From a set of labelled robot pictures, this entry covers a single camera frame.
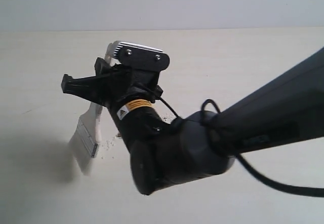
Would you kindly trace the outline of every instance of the bolt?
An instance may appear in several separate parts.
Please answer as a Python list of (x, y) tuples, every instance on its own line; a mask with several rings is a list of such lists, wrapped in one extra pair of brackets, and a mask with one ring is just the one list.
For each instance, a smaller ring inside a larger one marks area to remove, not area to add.
[(132, 54), (132, 50), (127, 49), (127, 50), (126, 50), (126, 54), (127, 54), (128, 56), (130, 56), (130, 55)]

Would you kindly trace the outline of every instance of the wall surface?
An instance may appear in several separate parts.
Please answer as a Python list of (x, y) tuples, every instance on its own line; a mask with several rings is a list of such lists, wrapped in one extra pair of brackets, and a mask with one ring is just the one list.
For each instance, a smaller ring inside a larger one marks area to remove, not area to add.
[[(92, 176), (83, 176), (67, 142), (89, 103), (62, 94), (60, 83), (64, 73), (93, 75), (95, 59), (115, 40), (169, 54), (159, 84), (186, 117), (206, 98), (226, 109), (310, 56), (324, 45), (324, 28), (0, 33), (1, 224), (322, 224), (324, 199), (269, 189), (239, 163), (221, 176), (140, 195), (106, 111), (103, 145)], [(274, 179), (323, 187), (323, 151), (317, 139), (245, 156)]]
[(0, 0), (0, 31), (324, 26), (324, 0)]

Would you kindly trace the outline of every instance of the yellow label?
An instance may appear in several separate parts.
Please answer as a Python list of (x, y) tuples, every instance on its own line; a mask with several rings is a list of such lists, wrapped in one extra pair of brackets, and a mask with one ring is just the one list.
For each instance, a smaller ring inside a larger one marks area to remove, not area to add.
[(152, 104), (147, 101), (147, 100), (144, 100), (144, 99), (137, 99), (137, 100), (134, 100), (134, 101), (130, 101), (129, 103), (127, 103), (125, 105), (127, 107), (127, 109), (129, 111), (132, 111), (134, 109), (137, 109), (139, 107), (143, 107), (143, 106), (149, 106), (149, 107), (152, 107)]

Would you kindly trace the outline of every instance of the table surface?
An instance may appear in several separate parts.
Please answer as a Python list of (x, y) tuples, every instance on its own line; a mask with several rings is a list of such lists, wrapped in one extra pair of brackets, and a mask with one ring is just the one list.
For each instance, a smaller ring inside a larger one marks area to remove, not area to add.
[[(0, 33), (1, 223), (322, 223), (324, 199), (269, 189), (238, 162), (224, 175), (140, 195), (106, 110), (92, 175), (83, 176), (67, 142), (89, 102), (60, 83), (64, 73), (93, 75), (115, 40), (169, 54), (159, 85), (186, 117), (207, 98), (226, 109), (301, 62), (324, 46), (324, 27)], [(317, 139), (245, 156), (276, 180), (324, 187), (323, 150)]]

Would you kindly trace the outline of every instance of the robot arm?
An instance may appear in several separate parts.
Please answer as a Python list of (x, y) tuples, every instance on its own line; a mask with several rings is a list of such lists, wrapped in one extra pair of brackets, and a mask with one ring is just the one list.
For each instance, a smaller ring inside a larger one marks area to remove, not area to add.
[[(120, 64), (112, 65), (111, 58)], [(324, 197), (323, 189), (311, 192), (271, 182), (240, 155), (324, 136), (324, 48), (227, 110), (220, 112), (209, 99), (185, 119), (161, 98), (158, 78), (169, 63), (162, 50), (116, 41), (105, 59), (97, 58), (96, 76), (73, 79), (65, 74), (62, 81), (63, 93), (108, 109), (131, 155), (140, 193), (222, 174), (236, 158), (274, 189)], [(156, 100), (176, 115), (170, 124), (152, 107)], [(205, 110), (208, 103), (216, 112)]]

